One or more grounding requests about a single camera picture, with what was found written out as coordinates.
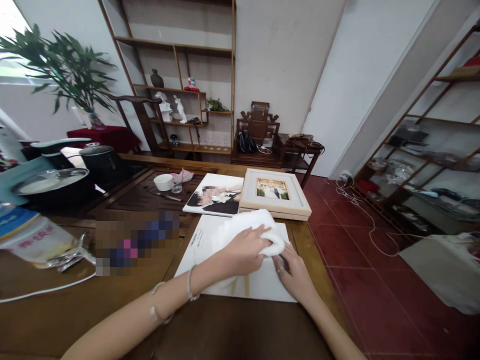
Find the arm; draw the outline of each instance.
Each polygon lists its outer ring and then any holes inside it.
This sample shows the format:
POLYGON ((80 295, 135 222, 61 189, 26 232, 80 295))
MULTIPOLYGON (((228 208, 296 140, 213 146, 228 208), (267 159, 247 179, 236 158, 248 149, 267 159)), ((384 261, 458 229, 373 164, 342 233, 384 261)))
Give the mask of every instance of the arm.
MULTIPOLYGON (((258 270, 264 258, 259 252, 271 244, 261 236, 270 230, 263 225, 254 230, 250 227, 196 266, 190 278, 192 294, 200 294, 221 280, 258 270)), ((185 272, 161 285, 153 295, 149 291, 122 307, 77 340, 62 359, 120 359, 189 301, 187 281, 185 272), (157 316, 151 314, 152 307, 157 316)))
POLYGON ((366 360, 365 356, 337 322, 318 295, 304 260, 287 244, 281 256, 288 262, 288 271, 277 256, 275 268, 288 292, 305 308, 320 330, 336 360, 366 360))

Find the black bag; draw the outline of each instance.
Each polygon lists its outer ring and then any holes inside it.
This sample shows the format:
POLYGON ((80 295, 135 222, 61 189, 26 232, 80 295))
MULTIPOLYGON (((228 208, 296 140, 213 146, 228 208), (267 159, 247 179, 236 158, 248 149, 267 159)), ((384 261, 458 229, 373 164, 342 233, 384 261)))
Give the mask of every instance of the black bag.
POLYGON ((244 154, 256 153, 259 149, 249 133, 238 135, 238 151, 244 154))

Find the white figurine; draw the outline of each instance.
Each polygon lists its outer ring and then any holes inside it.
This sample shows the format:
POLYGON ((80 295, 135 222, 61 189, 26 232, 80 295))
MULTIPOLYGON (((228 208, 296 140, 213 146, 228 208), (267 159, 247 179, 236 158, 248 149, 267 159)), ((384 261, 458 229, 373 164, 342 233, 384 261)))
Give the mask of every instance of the white figurine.
POLYGON ((181 116, 180 122, 182 124, 186 124, 187 116, 185 115, 185 110, 184 110, 184 106, 182 105, 182 101, 177 97, 177 95, 173 95, 173 97, 175 98, 175 102, 176 102, 176 110, 181 116))
POLYGON ((155 94, 156 99, 161 99, 161 104, 160 104, 160 112, 161 112, 161 117, 164 122, 170 123, 172 121, 172 116, 170 113, 173 112, 172 108, 170 108, 170 103, 167 101, 167 95, 165 95, 164 92, 157 91, 155 94))

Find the pot lid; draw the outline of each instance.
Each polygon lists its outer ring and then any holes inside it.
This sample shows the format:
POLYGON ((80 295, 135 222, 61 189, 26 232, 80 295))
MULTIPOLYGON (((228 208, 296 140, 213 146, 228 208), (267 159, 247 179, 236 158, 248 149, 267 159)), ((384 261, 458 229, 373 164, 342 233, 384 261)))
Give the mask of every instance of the pot lid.
POLYGON ((86 145, 86 148, 80 150, 80 155, 100 155, 111 152, 114 148, 108 145, 100 145, 99 142, 91 142, 86 145))

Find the vase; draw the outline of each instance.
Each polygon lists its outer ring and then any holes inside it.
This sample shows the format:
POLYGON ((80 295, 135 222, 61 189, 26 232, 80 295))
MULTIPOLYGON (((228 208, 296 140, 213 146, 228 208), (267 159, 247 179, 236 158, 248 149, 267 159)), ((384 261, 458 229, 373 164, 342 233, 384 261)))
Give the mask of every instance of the vase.
POLYGON ((89 112, 88 118, 90 120, 91 127, 95 130, 105 130, 107 126, 100 120, 96 112, 89 112))
POLYGON ((150 75, 151 84, 155 88, 163 88, 164 87, 164 80, 158 74, 157 69, 152 69, 151 71, 153 72, 153 74, 150 75))

